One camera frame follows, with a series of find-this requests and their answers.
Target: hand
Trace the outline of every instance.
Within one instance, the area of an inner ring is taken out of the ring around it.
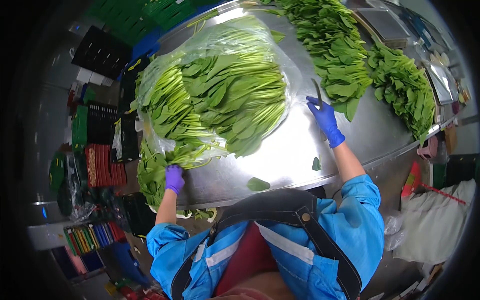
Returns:
[[[318,99],[307,97],[307,106],[312,112],[315,120],[317,120],[318,127],[325,133],[330,148],[335,148],[345,141],[345,136],[340,132],[336,126],[335,111],[333,107],[324,102],[322,111],[319,111],[315,104],[318,105]]]
[[[181,177],[183,169],[177,165],[170,165],[165,168],[165,190],[171,189],[175,194],[179,194],[185,181]]]

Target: metal button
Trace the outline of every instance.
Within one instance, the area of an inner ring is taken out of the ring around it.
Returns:
[[[301,215],[301,219],[302,219],[304,222],[310,221],[310,214],[305,213],[305,214]]]

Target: dark apron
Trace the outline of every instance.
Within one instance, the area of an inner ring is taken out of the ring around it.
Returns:
[[[315,245],[318,255],[338,261],[336,280],[347,299],[355,300],[360,294],[360,275],[348,257],[317,222],[317,196],[308,191],[280,189],[245,198],[229,207],[219,222],[212,226],[207,236],[210,238],[208,246],[213,244],[217,233],[225,228],[243,221],[255,220],[302,227]],[[192,281],[189,271],[196,251],[193,251],[173,278],[172,300],[182,300],[183,291]]]

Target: metal table surface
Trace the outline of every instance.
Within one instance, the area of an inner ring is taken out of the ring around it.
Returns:
[[[321,141],[315,119],[306,106],[305,97],[316,95],[310,78],[317,82],[320,82],[321,78],[314,73],[310,55],[296,39],[296,27],[290,24],[286,17],[258,11],[243,12],[240,8],[241,2],[231,1],[218,6],[220,15],[207,20],[205,26],[253,14],[270,29],[284,33],[285,39],[279,46],[300,69],[303,76],[298,78],[301,81],[300,88],[287,118],[263,140],[256,153],[237,159],[234,155],[213,159],[204,167],[185,172],[186,184],[179,196],[179,209],[231,205],[254,193],[246,187],[247,181],[254,176],[269,182],[271,189],[309,189],[331,183],[338,175],[328,141]],[[160,39],[159,55],[171,52],[192,36],[193,26],[186,27],[191,21],[178,26]],[[367,35],[363,35],[362,39],[371,43]],[[324,90],[322,97],[328,99]],[[349,122],[343,113],[336,113],[336,119],[347,144],[366,169],[401,155],[419,144],[414,141],[391,106],[376,100],[372,86],[367,88],[360,99],[353,122]],[[439,129],[439,125],[434,125],[429,136]],[[314,171],[313,158],[319,155],[322,170]]]

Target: knife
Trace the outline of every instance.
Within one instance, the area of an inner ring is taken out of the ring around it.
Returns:
[[[318,83],[315,81],[315,79],[310,78],[313,82],[313,85],[315,86],[315,90],[317,90],[317,98],[318,98],[318,110],[322,111],[324,109],[324,102],[322,101],[322,94],[320,94],[320,88],[318,87]],[[323,132],[323,130],[320,129],[320,138],[322,139],[322,142],[325,142],[327,140],[327,136]]]

